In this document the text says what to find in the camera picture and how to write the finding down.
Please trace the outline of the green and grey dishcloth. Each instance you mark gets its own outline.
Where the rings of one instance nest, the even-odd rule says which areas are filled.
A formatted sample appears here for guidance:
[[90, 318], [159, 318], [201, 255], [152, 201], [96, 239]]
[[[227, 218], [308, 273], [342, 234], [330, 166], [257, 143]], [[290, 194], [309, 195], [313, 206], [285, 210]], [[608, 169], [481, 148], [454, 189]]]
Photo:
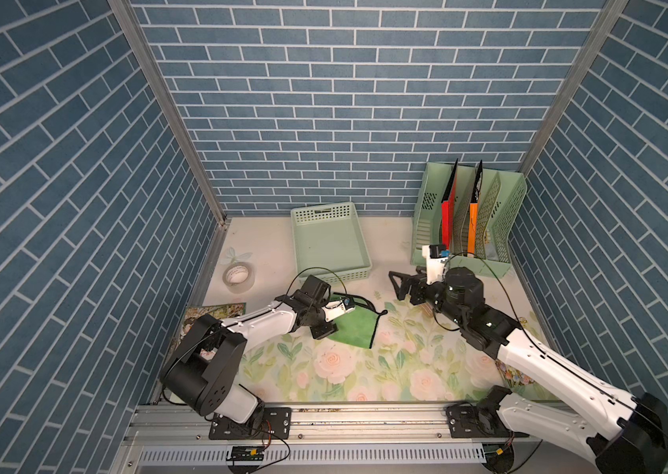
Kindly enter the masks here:
[[356, 348], [371, 349], [378, 322], [388, 311], [378, 311], [370, 300], [362, 296], [334, 292], [331, 302], [340, 300], [348, 300], [354, 308], [334, 321], [337, 331], [329, 339]]

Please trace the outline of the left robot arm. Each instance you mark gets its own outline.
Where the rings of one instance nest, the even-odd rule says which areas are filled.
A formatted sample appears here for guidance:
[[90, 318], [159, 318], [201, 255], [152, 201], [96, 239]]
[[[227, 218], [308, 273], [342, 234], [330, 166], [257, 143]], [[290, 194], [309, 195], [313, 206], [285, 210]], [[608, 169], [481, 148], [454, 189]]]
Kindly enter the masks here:
[[162, 388], [201, 416], [255, 422], [263, 414], [263, 402], [235, 382], [242, 358], [254, 347], [301, 327], [309, 328], [315, 339], [334, 334], [335, 320], [351, 312], [355, 302], [347, 294], [338, 300], [332, 296], [330, 284], [308, 276], [299, 290], [276, 297], [259, 311], [222, 320], [201, 316], [160, 372]]

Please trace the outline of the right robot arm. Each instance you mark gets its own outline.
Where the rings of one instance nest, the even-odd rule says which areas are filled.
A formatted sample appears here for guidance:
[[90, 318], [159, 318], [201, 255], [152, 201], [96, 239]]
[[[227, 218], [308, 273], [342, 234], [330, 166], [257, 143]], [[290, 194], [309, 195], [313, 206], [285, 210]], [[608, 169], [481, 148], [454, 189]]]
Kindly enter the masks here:
[[558, 410], [495, 386], [477, 405], [482, 419], [540, 438], [594, 464], [602, 473], [661, 473], [668, 465], [668, 409], [635, 397], [571, 363], [490, 306], [481, 280], [466, 268], [389, 275], [398, 299], [429, 304], [452, 320], [466, 343], [517, 369], [568, 406]]

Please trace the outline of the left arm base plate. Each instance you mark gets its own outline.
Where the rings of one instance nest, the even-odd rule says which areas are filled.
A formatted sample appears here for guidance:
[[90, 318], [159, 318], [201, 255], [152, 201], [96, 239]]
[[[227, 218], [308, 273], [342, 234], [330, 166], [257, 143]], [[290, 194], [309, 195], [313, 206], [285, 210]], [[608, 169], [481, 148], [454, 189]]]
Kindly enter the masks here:
[[260, 405], [247, 422], [238, 423], [231, 418], [214, 415], [209, 431], [210, 440], [287, 440], [290, 435], [292, 409]]

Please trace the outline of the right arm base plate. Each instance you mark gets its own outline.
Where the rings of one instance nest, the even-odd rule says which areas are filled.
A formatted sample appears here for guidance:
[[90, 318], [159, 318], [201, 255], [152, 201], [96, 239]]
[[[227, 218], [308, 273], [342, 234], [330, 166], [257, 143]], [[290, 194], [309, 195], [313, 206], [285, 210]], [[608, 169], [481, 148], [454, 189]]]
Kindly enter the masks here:
[[502, 422], [498, 406], [456, 403], [446, 407], [446, 420], [452, 438], [528, 438], [528, 434], [512, 432]]

